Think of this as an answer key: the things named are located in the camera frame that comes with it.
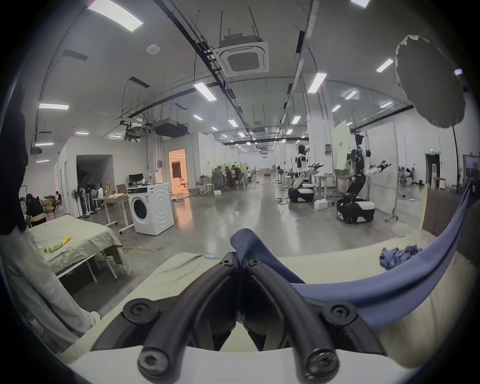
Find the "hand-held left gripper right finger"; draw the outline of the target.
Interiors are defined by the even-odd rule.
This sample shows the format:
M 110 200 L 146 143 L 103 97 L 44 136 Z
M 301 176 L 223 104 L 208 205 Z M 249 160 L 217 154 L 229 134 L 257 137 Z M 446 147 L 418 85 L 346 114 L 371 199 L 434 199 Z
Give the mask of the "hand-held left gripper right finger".
M 240 266 L 244 328 L 259 351 L 292 348 L 300 379 L 332 380 L 340 370 L 337 350 L 387 356 L 353 304 L 303 297 L 258 259 Z

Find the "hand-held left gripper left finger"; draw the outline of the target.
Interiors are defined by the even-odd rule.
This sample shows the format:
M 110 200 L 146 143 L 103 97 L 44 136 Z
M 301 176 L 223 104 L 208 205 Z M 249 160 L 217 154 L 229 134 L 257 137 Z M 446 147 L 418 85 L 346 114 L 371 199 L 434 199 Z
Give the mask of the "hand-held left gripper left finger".
M 129 300 L 92 352 L 141 347 L 130 360 L 142 377 L 177 377 L 187 347 L 220 351 L 236 327 L 238 277 L 229 252 L 176 296 Z

